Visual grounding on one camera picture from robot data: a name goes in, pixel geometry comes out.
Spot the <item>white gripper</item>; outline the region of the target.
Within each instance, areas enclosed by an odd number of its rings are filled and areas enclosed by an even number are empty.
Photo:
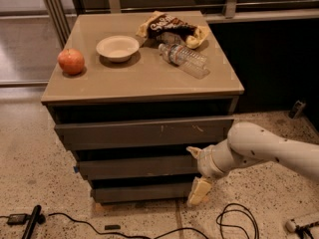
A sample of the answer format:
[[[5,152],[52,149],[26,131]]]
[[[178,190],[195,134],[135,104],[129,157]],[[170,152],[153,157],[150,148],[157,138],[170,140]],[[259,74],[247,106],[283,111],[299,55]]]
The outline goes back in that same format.
[[[232,169],[233,158],[226,142],[209,145],[200,149],[188,146],[186,150],[197,160],[197,169],[202,177],[196,177],[187,198],[188,206],[197,206],[202,203],[212,188],[211,178],[227,175]]]

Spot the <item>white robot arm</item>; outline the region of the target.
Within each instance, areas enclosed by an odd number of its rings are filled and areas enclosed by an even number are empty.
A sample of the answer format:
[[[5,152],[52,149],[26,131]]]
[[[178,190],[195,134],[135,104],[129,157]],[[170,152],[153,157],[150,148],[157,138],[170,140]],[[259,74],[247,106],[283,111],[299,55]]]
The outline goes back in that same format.
[[[273,161],[314,181],[319,181],[319,146],[280,137],[251,122],[235,123],[227,139],[205,148],[188,146],[201,177],[192,183],[188,206],[198,205],[213,181],[231,170]]]

